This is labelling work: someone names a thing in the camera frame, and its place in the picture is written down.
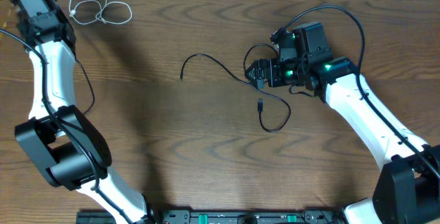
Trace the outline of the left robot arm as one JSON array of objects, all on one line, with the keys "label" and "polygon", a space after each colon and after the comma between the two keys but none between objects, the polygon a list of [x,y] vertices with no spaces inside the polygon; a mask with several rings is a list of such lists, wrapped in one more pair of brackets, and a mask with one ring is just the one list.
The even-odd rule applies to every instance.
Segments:
[{"label": "left robot arm", "polygon": [[34,99],[14,136],[51,186],[92,198],[116,223],[161,223],[161,214],[112,167],[108,144],[76,106],[76,36],[57,0],[10,0],[34,69]]}]

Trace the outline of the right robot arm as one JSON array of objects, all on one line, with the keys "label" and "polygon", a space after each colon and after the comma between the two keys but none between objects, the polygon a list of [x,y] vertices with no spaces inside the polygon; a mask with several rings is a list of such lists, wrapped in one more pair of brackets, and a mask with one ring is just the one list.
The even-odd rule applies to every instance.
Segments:
[{"label": "right robot arm", "polygon": [[305,87],[338,112],[373,155],[380,176],[371,198],[342,209],[345,223],[427,223],[439,218],[439,147],[409,131],[347,58],[335,58],[321,23],[270,36],[276,56],[244,68],[250,84]]}]

